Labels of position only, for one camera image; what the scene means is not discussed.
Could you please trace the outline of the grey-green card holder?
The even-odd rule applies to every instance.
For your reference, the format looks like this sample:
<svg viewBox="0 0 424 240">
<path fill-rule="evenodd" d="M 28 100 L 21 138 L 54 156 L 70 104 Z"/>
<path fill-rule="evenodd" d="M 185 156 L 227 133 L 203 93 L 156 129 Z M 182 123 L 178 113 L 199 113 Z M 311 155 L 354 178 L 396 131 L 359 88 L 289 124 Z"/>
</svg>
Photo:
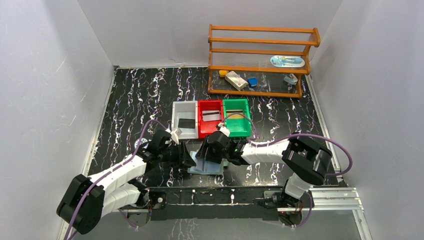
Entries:
<svg viewBox="0 0 424 240">
<path fill-rule="evenodd" d="M 223 159 L 221 163 L 215 163 L 206 161 L 203 159 L 196 158 L 196 151 L 190 151 L 190 156 L 196 163 L 196 166 L 192 166 L 187 169 L 187 172 L 190 174 L 197 175 L 222 175 L 224 173 L 224 168 L 228 167 L 230 163 Z"/>
</svg>

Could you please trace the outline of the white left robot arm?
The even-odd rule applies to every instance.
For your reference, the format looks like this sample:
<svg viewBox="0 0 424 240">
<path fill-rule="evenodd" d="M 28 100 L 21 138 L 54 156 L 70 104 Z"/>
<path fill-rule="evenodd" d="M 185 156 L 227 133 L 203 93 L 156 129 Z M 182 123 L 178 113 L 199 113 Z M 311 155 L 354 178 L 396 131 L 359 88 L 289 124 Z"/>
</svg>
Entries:
<svg viewBox="0 0 424 240">
<path fill-rule="evenodd" d="M 182 130 L 157 130 L 152 139 L 140 144 L 136 153 L 128 155 L 112 167 L 90 175 L 75 176 L 56 214 L 84 235 L 114 210 L 128 205 L 137 208 L 152 206 L 154 200 L 149 189 L 137 179 L 156 168 L 160 163 L 170 163 L 180 168 L 194 167 L 184 142 Z"/>
</svg>

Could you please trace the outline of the white magnetic stripe card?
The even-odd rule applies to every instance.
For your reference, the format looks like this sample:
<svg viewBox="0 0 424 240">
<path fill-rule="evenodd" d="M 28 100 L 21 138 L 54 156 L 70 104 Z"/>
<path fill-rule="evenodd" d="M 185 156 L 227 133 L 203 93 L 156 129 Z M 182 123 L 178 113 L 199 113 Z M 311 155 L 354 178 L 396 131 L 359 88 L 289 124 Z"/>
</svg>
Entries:
<svg viewBox="0 0 424 240">
<path fill-rule="evenodd" d="M 204 122 L 220 121 L 222 114 L 219 110 L 204 110 L 201 112 L 202 120 Z"/>
</svg>

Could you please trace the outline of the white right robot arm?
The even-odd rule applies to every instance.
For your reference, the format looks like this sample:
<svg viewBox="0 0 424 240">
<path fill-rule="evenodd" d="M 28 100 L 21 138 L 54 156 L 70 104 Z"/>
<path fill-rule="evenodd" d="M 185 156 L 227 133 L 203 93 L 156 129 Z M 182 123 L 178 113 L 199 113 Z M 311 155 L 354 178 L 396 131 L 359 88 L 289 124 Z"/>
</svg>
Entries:
<svg viewBox="0 0 424 240">
<path fill-rule="evenodd" d="M 295 207 L 304 193 L 325 182 L 332 152 L 313 136 L 295 133 L 282 140 L 256 143 L 235 140 L 221 131 L 206 136 L 195 157 L 213 163 L 226 160 L 234 165 L 283 164 L 292 172 L 281 193 L 282 202 Z"/>
</svg>

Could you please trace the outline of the black card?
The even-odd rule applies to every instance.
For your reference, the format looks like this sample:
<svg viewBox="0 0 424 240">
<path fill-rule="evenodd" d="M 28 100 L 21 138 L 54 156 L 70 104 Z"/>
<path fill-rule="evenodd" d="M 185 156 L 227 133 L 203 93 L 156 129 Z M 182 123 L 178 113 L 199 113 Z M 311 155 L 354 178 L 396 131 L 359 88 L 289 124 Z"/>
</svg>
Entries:
<svg viewBox="0 0 424 240">
<path fill-rule="evenodd" d="M 195 119 L 180 118 L 177 127 L 180 129 L 195 129 L 197 126 Z"/>
</svg>

